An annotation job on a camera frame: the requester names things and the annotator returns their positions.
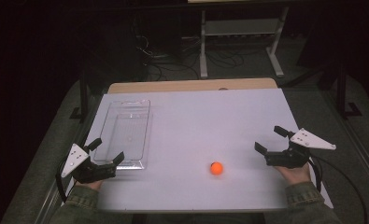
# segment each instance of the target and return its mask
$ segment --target gray carpet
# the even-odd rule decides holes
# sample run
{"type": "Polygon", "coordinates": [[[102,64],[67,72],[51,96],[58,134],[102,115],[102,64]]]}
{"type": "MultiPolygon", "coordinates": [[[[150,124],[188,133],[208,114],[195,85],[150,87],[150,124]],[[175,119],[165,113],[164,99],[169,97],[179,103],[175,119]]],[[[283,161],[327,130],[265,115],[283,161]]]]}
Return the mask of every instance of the gray carpet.
{"type": "MultiPolygon", "coordinates": [[[[246,46],[245,49],[239,51],[236,49],[224,51],[225,56],[215,50],[210,50],[208,53],[212,57],[220,57],[224,63],[217,63],[217,61],[213,63],[209,59],[207,61],[209,78],[273,77],[277,84],[286,83],[307,71],[306,68],[295,65],[304,43],[305,40],[301,38],[285,38],[280,42],[277,57],[286,75],[283,78],[275,77],[266,52],[263,50],[263,42],[259,45],[246,46]],[[235,64],[237,66],[228,68],[228,65],[235,64]]],[[[153,63],[166,62],[170,61],[168,59],[153,61],[153,63]]],[[[182,63],[191,66],[192,69],[182,65],[159,64],[162,72],[160,74],[157,67],[150,66],[149,70],[154,75],[150,75],[148,81],[196,79],[199,74],[198,55],[192,54],[182,63]]],[[[287,101],[300,128],[304,127],[337,145],[336,151],[315,150],[313,152],[339,167],[350,177],[364,198],[369,216],[369,172],[361,160],[361,155],[364,153],[359,153],[359,146],[361,146],[369,156],[369,100],[359,83],[350,79],[348,99],[359,107],[363,116],[343,120],[334,108],[334,89],[319,91],[315,85],[317,80],[318,77],[312,77],[295,88],[285,89],[287,101]]],[[[53,209],[59,206],[60,203],[56,201],[57,196],[52,195],[52,197],[49,192],[53,187],[53,176],[59,161],[68,151],[73,139],[78,136],[78,128],[83,129],[78,124],[78,120],[69,119],[74,107],[78,106],[78,102],[78,86],[73,86],[62,102],[62,107],[18,188],[4,216],[3,223],[48,222],[50,214],[42,213],[48,207],[48,204],[44,204],[46,198],[49,198],[48,202],[53,209]]],[[[323,162],[321,165],[323,183],[332,199],[335,213],[344,223],[362,223],[362,207],[353,188],[334,169],[323,162]]],[[[284,211],[267,213],[265,218],[268,224],[285,223],[287,220],[284,211]]],[[[130,214],[103,213],[101,215],[101,223],[126,224],[131,223],[131,220],[130,214]]]]}

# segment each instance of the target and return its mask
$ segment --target black cable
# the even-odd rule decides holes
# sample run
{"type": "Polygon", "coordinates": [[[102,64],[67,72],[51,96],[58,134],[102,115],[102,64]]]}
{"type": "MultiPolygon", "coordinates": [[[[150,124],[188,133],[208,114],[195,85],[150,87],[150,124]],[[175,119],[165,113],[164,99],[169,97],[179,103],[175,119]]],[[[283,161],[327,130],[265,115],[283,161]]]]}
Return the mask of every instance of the black cable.
{"type": "MultiPolygon", "coordinates": [[[[259,53],[261,51],[265,51],[265,49],[267,47],[270,47],[272,44],[274,43],[274,41],[269,41],[268,44],[263,44],[261,47],[255,47],[255,50],[249,53],[241,53],[241,51],[243,51],[243,48],[245,48],[246,46],[248,46],[249,44],[245,44],[241,49],[237,50],[235,53],[233,53],[234,55],[252,55],[252,54],[256,54],[259,53]]],[[[226,50],[225,48],[234,48],[234,46],[232,46],[230,43],[226,44],[226,47],[220,47],[218,46],[216,43],[212,43],[211,44],[212,47],[214,47],[216,50],[226,50]]]]}
{"type": "Polygon", "coordinates": [[[200,48],[192,48],[191,50],[182,51],[182,59],[187,59],[194,53],[200,54],[201,49],[200,48]]]}
{"type": "Polygon", "coordinates": [[[318,167],[313,163],[312,160],[308,160],[309,164],[312,166],[313,172],[315,173],[316,178],[316,189],[321,192],[321,177],[319,173],[318,167]]]}
{"type": "Polygon", "coordinates": [[[216,66],[220,67],[220,68],[235,68],[236,67],[236,64],[231,64],[231,63],[227,63],[225,61],[222,61],[222,60],[219,60],[217,58],[215,58],[214,56],[212,56],[211,54],[209,53],[205,53],[206,57],[213,63],[215,64],[216,66]]]}
{"type": "Polygon", "coordinates": [[[77,184],[77,180],[74,180],[74,183],[73,183],[73,186],[71,187],[71,189],[68,191],[68,194],[67,195],[70,195],[71,194],[71,191],[73,191],[73,188],[76,186],[77,184]]]}
{"type": "Polygon", "coordinates": [[[320,173],[320,180],[322,180],[323,179],[323,167],[321,166],[320,161],[318,160],[318,158],[312,158],[312,159],[318,163],[319,173],[320,173]]]}
{"type": "Polygon", "coordinates": [[[220,58],[222,58],[224,60],[225,59],[231,59],[234,62],[235,67],[240,66],[240,65],[245,63],[245,59],[243,58],[242,55],[231,54],[231,55],[227,56],[227,55],[224,55],[222,52],[217,52],[217,54],[219,55],[220,58]],[[239,63],[234,59],[235,57],[240,59],[239,63]]]}
{"type": "Polygon", "coordinates": [[[229,51],[228,49],[227,50],[225,50],[228,54],[231,54],[231,56],[227,56],[227,57],[231,57],[231,58],[233,58],[234,56],[237,56],[237,55],[239,55],[239,52],[241,51],[241,50],[237,50],[237,51],[229,51]]]}
{"type": "Polygon", "coordinates": [[[320,161],[323,161],[323,162],[327,163],[328,165],[330,165],[331,167],[333,167],[338,173],[340,173],[349,182],[349,184],[354,188],[354,190],[356,191],[356,194],[359,197],[359,200],[360,200],[360,202],[362,204],[364,224],[367,224],[368,223],[368,216],[367,216],[367,209],[365,207],[365,202],[364,202],[364,199],[363,199],[362,195],[360,194],[360,191],[358,190],[358,188],[356,187],[356,185],[353,183],[353,181],[351,181],[350,178],[344,172],[342,172],[340,169],[338,169],[338,167],[332,165],[331,163],[327,162],[326,160],[324,160],[324,159],[322,159],[320,157],[316,157],[314,155],[311,155],[311,157],[316,158],[316,159],[318,159],[320,161]]]}
{"type": "Polygon", "coordinates": [[[67,161],[67,158],[68,158],[68,156],[64,157],[62,159],[62,161],[59,163],[59,166],[58,166],[58,169],[57,169],[56,175],[55,175],[56,185],[58,187],[58,191],[59,191],[59,194],[61,196],[61,199],[64,203],[67,200],[67,196],[65,195],[65,192],[64,192],[63,181],[62,181],[62,177],[61,177],[61,171],[62,171],[62,165],[64,164],[65,161],[67,161]]]}
{"type": "Polygon", "coordinates": [[[198,72],[196,72],[195,69],[193,69],[191,66],[188,66],[188,65],[185,65],[185,64],[182,64],[182,63],[151,63],[151,64],[153,66],[162,68],[162,69],[167,70],[167,71],[173,71],[173,72],[184,71],[184,70],[190,69],[195,74],[196,79],[199,79],[198,72]],[[163,67],[163,66],[160,66],[160,65],[175,65],[175,66],[183,66],[184,68],[182,68],[182,69],[171,69],[171,68],[163,67]]]}
{"type": "Polygon", "coordinates": [[[159,74],[152,74],[152,73],[149,72],[149,74],[151,75],[149,77],[149,81],[152,81],[152,75],[157,75],[158,76],[158,78],[156,79],[157,81],[159,81],[161,79],[161,77],[164,77],[164,79],[167,81],[167,77],[162,74],[162,70],[161,70],[160,67],[158,67],[158,66],[156,66],[155,64],[152,64],[152,63],[149,63],[148,65],[157,68],[158,71],[159,71],[159,74]]]}
{"type": "Polygon", "coordinates": [[[192,38],[192,40],[193,39],[195,39],[196,42],[194,44],[191,44],[189,47],[186,47],[185,49],[182,49],[181,50],[182,54],[184,54],[186,51],[190,51],[190,53],[191,53],[191,50],[199,50],[198,48],[201,45],[201,38],[199,36],[195,36],[194,38],[192,38]]]}
{"type": "MultiPolygon", "coordinates": [[[[155,62],[154,64],[183,65],[183,66],[185,66],[185,67],[187,67],[187,68],[188,68],[188,67],[193,67],[193,66],[196,64],[196,62],[198,62],[198,58],[199,58],[199,56],[200,56],[200,52],[199,52],[199,50],[198,50],[198,51],[195,51],[195,52],[193,52],[193,53],[197,53],[197,55],[196,55],[195,59],[193,60],[193,62],[192,62],[190,65],[185,65],[185,64],[183,64],[181,61],[180,61],[180,62],[178,62],[178,61],[173,61],[173,62],[170,62],[170,63],[167,63],[167,62],[161,62],[161,63],[155,62]]],[[[189,58],[191,55],[193,55],[193,53],[191,53],[191,54],[187,55],[185,59],[189,58]]],[[[183,68],[183,69],[175,69],[175,71],[183,71],[183,70],[186,70],[187,68],[183,68]]]]}

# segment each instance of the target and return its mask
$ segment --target cable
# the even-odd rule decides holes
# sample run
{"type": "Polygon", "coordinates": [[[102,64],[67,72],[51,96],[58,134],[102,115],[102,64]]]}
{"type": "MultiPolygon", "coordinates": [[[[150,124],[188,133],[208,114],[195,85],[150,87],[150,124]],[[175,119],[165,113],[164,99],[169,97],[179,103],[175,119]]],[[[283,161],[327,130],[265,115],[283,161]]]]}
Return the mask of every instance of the cable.
{"type": "Polygon", "coordinates": [[[312,166],[313,172],[315,173],[316,178],[316,189],[321,192],[321,177],[319,173],[318,167],[313,163],[312,160],[308,160],[309,164],[312,166]]]}
{"type": "Polygon", "coordinates": [[[68,158],[68,156],[65,156],[61,160],[61,162],[59,163],[58,169],[56,171],[56,175],[55,175],[56,185],[58,187],[58,191],[59,191],[59,194],[62,198],[62,201],[64,203],[67,200],[67,196],[65,195],[65,192],[64,192],[63,181],[62,181],[62,177],[61,177],[61,170],[62,170],[62,165],[64,164],[65,161],[67,161],[67,158],[68,158]]]}
{"type": "Polygon", "coordinates": [[[199,75],[198,73],[195,71],[195,69],[185,65],[185,64],[180,64],[180,63],[154,63],[153,64],[154,66],[156,67],[159,67],[159,68],[162,68],[164,70],[167,70],[167,71],[173,71],[173,72],[176,72],[176,71],[184,71],[184,70],[187,70],[187,69],[190,69],[193,71],[193,73],[195,74],[196,76],[196,79],[199,79],[199,75]],[[165,65],[178,65],[178,66],[183,66],[185,67],[184,69],[170,69],[170,68],[166,68],[166,67],[162,67],[162,66],[159,66],[158,64],[165,64],[165,65]]]}
{"type": "Polygon", "coordinates": [[[149,72],[149,75],[150,75],[149,76],[149,81],[152,81],[152,75],[157,75],[158,76],[158,78],[156,79],[156,81],[159,81],[161,79],[161,77],[164,77],[164,79],[167,81],[167,77],[162,74],[162,69],[160,67],[158,67],[158,66],[156,66],[155,64],[152,64],[152,63],[150,63],[148,65],[149,66],[153,66],[153,67],[155,67],[155,68],[157,68],[159,70],[159,74],[152,74],[152,73],[149,72]]]}
{"type": "Polygon", "coordinates": [[[320,157],[316,157],[314,155],[311,155],[311,157],[312,158],[316,158],[316,159],[318,159],[320,161],[323,161],[323,162],[327,163],[328,165],[330,165],[331,167],[333,167],[338,173],[340,173],[349,182],[349,184],[354,188],[354,190],[356,191],[356,194],[359,197],[359,200],[360,200],[360,202],[362,204],[364,224],[367,224],[368,223],[368,216],[367,216],[367,209],[365,207],[364,199],[363,199],[362,195],[360,194],[360,191],[355,186],[355,184],[350,180],[350,178],[344,172],[342,172],[340,169],[338,169],[336,166],[332,165],[331,163],[327,162],[326,160],[324,160],[324,159],[322,159],[320,157]]]}
{"type": "Polygon", "coordinates": [[[258,47],[258,46],[257,47],[253,47],[253,46],[251,46],[254,43],[253,42],[250,43],[249,41],[246,41],[244,44],[242,42],[242,44],[239,44],[239,45],[236,45],[235,46],[235,45],[232,44],[232,42],[237,43],[237,39],[235,39],[235,41],[233,41],[231,39],[231,40],[229,40],[225,44],[223,44],[223,43],[218,44],[216,42],[217,42],[217,40],[215,40],[214,43],[211,43],[210,46],[214,47],[217,50],[225,50],[226,48],[232,49],[232,48],[237,48],[238,46],[240,46],[240,49],[235,54],[237,54],[237,55],[250,55],[250,54],[254,54],[254,53],[260,52],[260,51],[264,51],[267,47],[271,46],[274,43],[274,40],[267,40],[267,41],[263,41],[262,43],[261,42],[257,43],[257,45],[261,45],[260,47],[258,47]],[[240,53],[241,51],[243,51],[244,48],[250,47],[250,46],[251,46],[251,48],[255,48],[256,50],[255,51],[252,51],[251,53],[240,53]]]}
{"type": "Polygon", "coordinates": [[[245,62],[245,60],[243,59],[243,56],[242,55],[232,54],[232,55],[226,56],[222,52],[217,52],[217,54],[222,59],[231,59],[234,62],[235,66],[240,66],[240,65],[242,65],[245,62]],[[237,57],[237,58],[240,59],[240,62],[239,63],[234,59],[235,57],[237,57]]]}
{"type": "Polygon", "coordinates": [[[317,158],[312,158],[312,159],[318,163],[320,180],[322,180],[323,179],[323,167],[321,166],[320,161],[317,158]]]}
{"type": "Polygon", "coordinates": [[[231,63],[227,63],[225,61],[222,61],[222,60],[219,60],[215,57],[213,57],[210,53],[205,53],[205,55],[207,56],[207,58],[213,63],[215,64],[216,66],[218,67],[221,67],[221,68],[235,68],[236,67],[236,64],[231,64],[231,63]]]}
{"type": "Polygon", "coordinates": [[[198,62],[198,58],[200,56],[200,53],[198,52],[198,55],[196,56],[195,60],[193,60],[193,62],[190,64],[190,65],[185,65],[183,63],[176,63],[176,62],[172,62],[172,63],[154,63],[154,64],[162,64],[162,65],[181,65],[181,66],[184,66],[185,68],[183,69],[171,69],[171,71],[183,71],[183,70],[187,70],[189,67],[193,67],[196,62],[198,62]]]}
{"type": "Polygon", "coordinates": [[[74,180],[74,183],[73,183],[73,186],[71,187],[71,189],[68,191],[68,194],[67,195],[70,195],[71,194],[71,191],[73,191],[73,188],[76,186],[77,184],[77,180],[74,180]]]}
{"type": "Polygon", "coordinates": [[[195,42],[195,43],[193,43],[193,44],[191,44],[191,45],[190,45],[190,46],[188,46],[187,48],[182,49],[182,50],[181,50],[182,52],[185,52],[185,51],[187,51],[187,50],[189,50],[189,49],[192,49],[192,48],[195,48],[195,47],[198,47],[199,45],[201,45],[201,38],[200,38],[199,36],[193,36],[193,37],[189,37],[189,38],[187,38],[187,39],[190,39],[190,40],[195,39],[195,40],[196,40],[196,42],[195,42]]]}

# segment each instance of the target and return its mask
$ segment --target wire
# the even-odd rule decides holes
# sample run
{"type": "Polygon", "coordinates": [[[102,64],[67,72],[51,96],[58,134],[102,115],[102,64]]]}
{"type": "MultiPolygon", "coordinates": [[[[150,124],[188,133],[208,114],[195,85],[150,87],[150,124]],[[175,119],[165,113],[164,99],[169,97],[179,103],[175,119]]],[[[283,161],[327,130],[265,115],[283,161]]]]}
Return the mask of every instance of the wire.
{"type": "Polygon", "coordinates": [[[234,61],[234,63],[236,64],[236,66],[240,66],[242,65],[244,62],[245,62],[245,59],[243,58],[242,55],[238,55],[236,53],[231,53],[231,55],[229,56],[225,56],[225,55],[222,55],[221,56],[221,53],[219,53],[219,56],[222,58],[222,59],[232,59],[234,61]],[[236,60],[234,59],[234,57],[237,57],[240,59],[240,63],[236,63],[236,60]]]}
{"type": "Polygon", "coordinates": [[[319,173],[320,173],[320,180],[322,180],[323,179],[323,167],[321,166],[320,161],[318,160],[318,158],[312,158],[312,159],[318,163],[319,173]]]}
{"type": "Polygon", "coordinates": [[[313,163],[312,160],[308,160],[309,164],[312,166],[313,172],[315,173],[316,178],[316,189],[321,192],[321,177],[319,173],[318,167],[313,163]]]}
{"type": "Polygon", "coordinates": [[[55,175],[56,185],[58,187],[58,191],[59,191],[59,194],[62,198],[62,201],[64,203],[67,200],[67,196],[65,195],[65,192],[64,192],[63,181],[62,181],[62,177],[61,177],[61,171],[62,171],[62,166],[63,166],[64,162],[67,161],[67,158],[68,158],[68,156],[65,156],[61,160],[61,162],[59,163],[58,169],[56,171],[56,175],[55,175]]]}
{"type": "Polygon", "coordinates": [[[222,60],[219,60],[217,58],[215,58],[214,56],[212,56],[210,53],[205,53],[206,57],[213,63],[215,64],[216,66],[218,67],[221,67],[221,68],[235,68],[236,67],[236,64],[234,63],[227,63],[225,61],[222,61],[222,60]]]}
{"type": "Polygon", "coordinates": [[[164,79],[167,81],[167,77],[162,74],[162,69],[160,67],[158,67],[158,66],[156,66],[155,64],[152,64],[152,63],[150,63],[148,65],[157,68],[158,71],[159,71],[159,74],[152,74],[152,73],[149,72],[149,81],[152,81],[152,75],[157,75],[158,76],[156,81],[159,81],[161,79],[161,77],[164,77],[164,79]]]}
{"type": "Polygon", "coordinates": [[[68,191],[68,194],[67,195],[70,195],[71,194],[71,191],[73,191],[73,188],[76,186],[76,184],[77,184],[77,180],[74,180],[74,184],[71,187],[71,189],[68,191]]]}
{"type": "Polygon", "coordinates": [[[192,49],[192,48],[195,48],[195,47],[198,47],[199,45],[201,45],[201,38],[199,36],[194,36],[194,37],[190,37],[190,38],[187,38],[187,39],[190,39],[190,40],[196,39],[196,42],[193,43],[193,44],[191,44],[187,48],[182,49],[181,50],[182,52],[185,52],[185,51],[187,51],[189,49],[192,49]]]}
{"type": "Polygon", "coordinates": [[[148,47],[149,47],[149,39],[148,38],[146,38],[145,36],[143,36],[143,35],[139,35],[138,37],[141,37],[141,38],[143,38],[144,40],[146,40],[146,46],[144,47],[144,49],[147,49],[148,47]]]}
{"type": "Polygon", "coordinates": [[[164,70],[167,70],[167,71],[173,71],[173,72],[176,72],[176,71],[184,71],[184,70],[187,70],[187,69],[190,69],[193,71],[193,73],[195,74],[196,76],[196,79],[199,79],[199,75],[198,73],[195,71],[195,69],[189,67],[188,65],[185,65],[185,64],[181,64],[181,63],[154,63],[153,64],[154,66],[156,67],[159,67],[159,68],[162,68],[164,70]],[[178,66],[183,66],[184,69],[170,69],[170,68],[167,68],[167,67],[163,67],[163,66],[159,66],[159,64],[165,64],[165,65],[178,65],[178,66]]]}
{"type": "Polygon", "coordinates": [[[367,224],[368,223],[368,216],[367,216],[367,209],[365,207],[365,202],[364,202],[364,199],[362,197],[362,195],[360,194],[360,191],[358,190],[358,188],[356,187],[356,185],[353,183],[353,181],[350,180],[350,178],[344,173],[342,172],[340,169],[338,169],[338,167],[332,165],[331,163],[327,162],[326,160],[320,158],[320,157],[316,157],[314,155],[311,155],[312,158],[316,158],[320,161],[323,161],[325,163],[327,163],[328,165],[330,165],[331,167],[333,167],[338,173],[340,173],[348,182],[349,184],[354,188],[354,190],[356,191],[356,194],[358,195],[359,197],[359,200],[362,204],[362,211],[363,211],[363,218],[364,218],[364,224],[367,224]]]}

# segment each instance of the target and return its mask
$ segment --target dark background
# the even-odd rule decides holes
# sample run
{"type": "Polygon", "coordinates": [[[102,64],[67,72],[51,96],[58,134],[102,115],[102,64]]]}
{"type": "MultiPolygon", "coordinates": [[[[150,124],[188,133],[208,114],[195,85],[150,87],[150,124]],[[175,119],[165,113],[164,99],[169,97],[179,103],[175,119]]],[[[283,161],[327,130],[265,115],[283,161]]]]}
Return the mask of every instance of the dark background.
{"type": "MultiPolygon", "coordinates": [[[[95,94],[112,82],[144,80],[142,54],[135,48],[134,15],[74,15],[70,8],[76,4],[0,1],[0,220],[80,74],[85,74],[95,94]]],[[[199,35],[199,15],[199,11],[136,14],[141,34],[149,37],[150,44],[173,54],[182,35],[199,35]]],[[[222,16],[232,14],[226,11],[222,16]]],[[[298,34],[308,36],[302,65],[314,67],[339,55],[369,94],[369,3],[292,7],[284,35],[298,34]]]]}

